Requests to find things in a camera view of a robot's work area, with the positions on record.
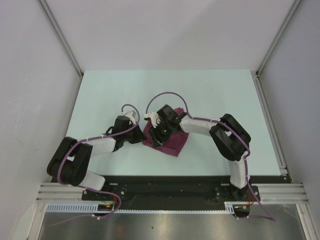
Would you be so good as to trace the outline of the purple cloth napkin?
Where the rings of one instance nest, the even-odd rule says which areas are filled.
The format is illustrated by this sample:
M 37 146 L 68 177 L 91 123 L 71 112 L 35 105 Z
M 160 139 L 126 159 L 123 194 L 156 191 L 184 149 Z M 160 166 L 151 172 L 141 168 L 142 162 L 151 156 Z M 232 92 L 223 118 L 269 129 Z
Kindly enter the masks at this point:
M 179 119 L 180 119 L 180 123 L 181 123 L 182 118 L 185 117 L 187 115 L 187 113 L 181 107 L 175 108 L 173 110 L 179 115 Z M 143 141 L 142 143 L 145 146 L 152 148 L 154 150 L 157 150 L 159 152 L 162 152 L 164 154 L 178 157 L 180 152 L 182 151 L 184 145 L 186 144 L 186 142 L 188 140 L 189 134 L 184 132 L 183 130 L 182 130 L 182 132 L 173 133 L 171 135 L 171 137 L 169 138 L 169 140 L 166 143 L 164 143 L 162 146 L 153 147 L 151 136 L 149 135 L 149 129 L 151 127 L 152 127 L 151 122 L 147 120 L 147 124 L 143 129 L 143 134 L 146 136 L 146 140 Z

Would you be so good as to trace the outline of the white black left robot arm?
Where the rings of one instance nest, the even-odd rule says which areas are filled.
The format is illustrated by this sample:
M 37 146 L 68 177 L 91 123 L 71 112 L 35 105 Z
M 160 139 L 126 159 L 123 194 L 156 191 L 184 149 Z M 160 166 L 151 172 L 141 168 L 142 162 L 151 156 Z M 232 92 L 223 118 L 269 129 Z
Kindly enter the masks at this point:
M 92 189 L 98 199 L 107 199 L 111 188 L 105 184 L 106 179 L 103 176 L 88 170 L 90 159 L 116 152 L 125 142 L 143 142 L 146 137 L 135 115 L 136 112 L 132 110 L 117 116 L 114 125 L 98 137 L 79 141 L 72 137 L 63 138 L 47 166 L 47 174 L 60 184 Z

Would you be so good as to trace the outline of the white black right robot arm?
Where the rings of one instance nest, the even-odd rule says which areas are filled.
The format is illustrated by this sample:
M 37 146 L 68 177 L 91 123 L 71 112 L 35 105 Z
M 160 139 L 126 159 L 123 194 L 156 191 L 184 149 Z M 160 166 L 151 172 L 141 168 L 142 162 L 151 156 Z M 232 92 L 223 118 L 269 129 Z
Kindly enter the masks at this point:
M 207 119 L 188 112 L 177 113 L 166 104 L 157 112 L 145 113 L 144 119 L 151 123 L 147 131 L 153 148 L 170 145 L 180 152 L 185 145 L 183 135 L 211 137 L 219 153 L 228 160 L 231 196 L 237 201 L 248 196 L 250 177 L 244 158 L 250 154 L 251 136 L 231 114 L 226 113 L 219 120 Z

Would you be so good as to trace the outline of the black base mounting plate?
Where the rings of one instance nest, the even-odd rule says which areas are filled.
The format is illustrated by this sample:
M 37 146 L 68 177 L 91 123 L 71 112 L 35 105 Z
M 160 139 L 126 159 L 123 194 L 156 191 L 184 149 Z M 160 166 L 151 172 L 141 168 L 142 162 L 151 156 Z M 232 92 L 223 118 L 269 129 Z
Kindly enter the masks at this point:
M 106 176 L 103 193 L 86 190 L 83 201 L 108 202 L 120 197 L 124 208 L 208 210 L 225 202 L 254 202 L 260 197 L 257 184 L 289 184 L 288 176 L 253 176 L 251 189 L 240 200 L 230 193 L 229 176 Z

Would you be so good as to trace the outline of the aluminium side rail right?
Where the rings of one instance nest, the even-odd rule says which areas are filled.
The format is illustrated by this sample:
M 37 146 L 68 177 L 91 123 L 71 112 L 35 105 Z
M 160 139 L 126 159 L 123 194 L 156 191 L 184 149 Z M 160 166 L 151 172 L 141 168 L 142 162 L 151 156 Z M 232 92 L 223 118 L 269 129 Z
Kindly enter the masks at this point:
M 283 148 L 280 143 L 280 139 L 278 136 L 278 132 L 276 130 L 276 126 L 274 123 L 274 119 L 272 117 L 272 113 L 269 107 L 269 104 L 267 102 L 267 98 L 265 95 L 265 91 L 263 89 L 261 79 L 259 76 L 252 71 L 251 72 L 253 83 L 259 98 L 259 102 L 262 108 L 263 116 L 267 125 L 267 129 L 270 135 L 271 143 L 273 150 L 275 152 L 275 156 L 278 162 L 279 170 L 282 176 L 287 176 L 289 174 L 286 158 L 283 152 Z

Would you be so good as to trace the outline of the aluminium frame post left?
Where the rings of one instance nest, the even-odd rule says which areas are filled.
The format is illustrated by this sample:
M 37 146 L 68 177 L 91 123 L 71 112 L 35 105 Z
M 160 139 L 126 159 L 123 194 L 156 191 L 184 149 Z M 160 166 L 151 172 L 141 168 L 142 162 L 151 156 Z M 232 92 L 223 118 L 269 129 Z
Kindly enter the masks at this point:
M 44 16 L 46 17 L 50 27 L 52 28 L 55 36 L 57 37 L 64 53 L 66 54 L 67 58 L 69 59 L 73 69 L 75 70 L 76 74 L 82 79 L 84 76 L 84 71 L 82 70 L 70 44 L 68 43 L 65 34 L 63 33 L 49 3 L 47 0 L 37 0 Z

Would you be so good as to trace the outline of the aluminium frame post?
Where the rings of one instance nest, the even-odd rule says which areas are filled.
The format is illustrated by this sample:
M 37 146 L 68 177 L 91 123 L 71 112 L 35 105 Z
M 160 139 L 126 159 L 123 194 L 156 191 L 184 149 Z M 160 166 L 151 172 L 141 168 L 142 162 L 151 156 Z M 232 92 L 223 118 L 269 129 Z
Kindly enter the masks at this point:
M 255 75 L 257 77 L 260 77 L 263 73 L 265 67 L 267 66 L 267 63 L 271 59 L 272 55 L 276 51 L 280 41 L 284 37 L 289 25 L 291 24 L 293 18 L 295 17 L 296 13 L 299 10 L 300 5 L 302 4 L 302 0 L 294 0 L 287 11 L 282 23 L 280 24 L 280 27 L 278 28 L 270 46 L 268 47 L 262 61 L 260 62 L 257 70 L 255 71 Z
M 68 43 L 65 34 L 63 33 L 49 3 L 47 0 L 37 0 L 44 16 L 46 17 L 50 27 L 52 28 L 55 36 L 57 37 L 64 53 L 66 54 L 67 58 L 69 59 L 73 69 L 75 70 L 76 74 L 82 79 L 84 76 L 84 71 L 82 70 L 70 44 Z

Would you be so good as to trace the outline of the aluminium frame post right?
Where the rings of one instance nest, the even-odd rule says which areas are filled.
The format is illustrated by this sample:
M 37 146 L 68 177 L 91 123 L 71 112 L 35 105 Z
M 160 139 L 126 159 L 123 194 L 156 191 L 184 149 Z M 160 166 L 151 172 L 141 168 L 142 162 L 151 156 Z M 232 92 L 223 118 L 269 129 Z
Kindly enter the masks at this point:
M 257 70 L 255 71 L 255 75 L 257 77 L 260 77 L 263 73 L 265 67 L 267 66 L 267 63 L 271 59 L 272 55 L 276 51 L 280 41 L 284 37 L 289 25 L 291 24 L 293 18 L 295 17 L 296 13 L 299 10 L 300 5 L 302 4 L 302 0 L 294 0 L 287 11 L 282 23 L 280 24 L 280 27 L 278 28 L 270 46 L 268 47 L 262 61 L 260 62 Z

